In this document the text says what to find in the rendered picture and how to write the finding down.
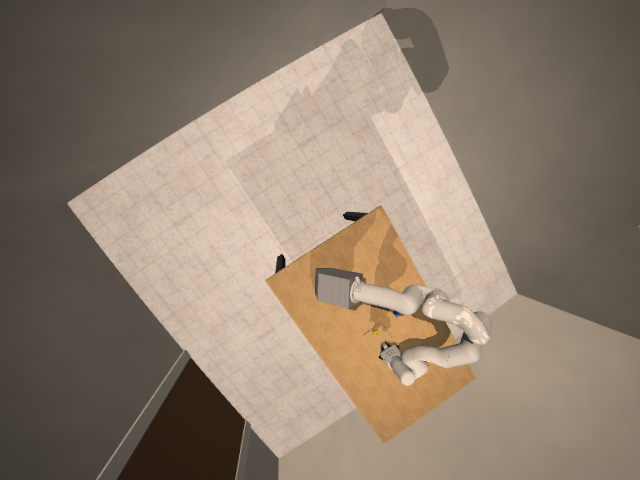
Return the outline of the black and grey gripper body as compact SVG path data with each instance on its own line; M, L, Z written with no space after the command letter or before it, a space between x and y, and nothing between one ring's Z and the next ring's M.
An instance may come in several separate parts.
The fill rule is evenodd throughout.
M383 352L381 352L381 357L384 360L384 362L386 363L386 365L391 368L390 363L392 361L392 359L394 359L395 357L401 357L401 352L400 350L397 348L396 345L393 345L391 347L389 347L388 349L384 350Z

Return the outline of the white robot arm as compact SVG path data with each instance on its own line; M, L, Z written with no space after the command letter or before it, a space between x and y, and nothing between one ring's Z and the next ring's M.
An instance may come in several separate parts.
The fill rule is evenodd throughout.
M449 302L447 294L436 288L409 285L402 294L392 288L364 283L359 277L355 279L350 290L353 303L360 301L411 315L423 301L422 312L426 317L454 324L464 331L459 344L443 348L415 346L406 349L401 357L392 359L390 366L403 385L413 384L428 371L426 361L451 368L480 359L482 346L489 342L491 335L492 322L486 313L478 311L474 314L463 305Z

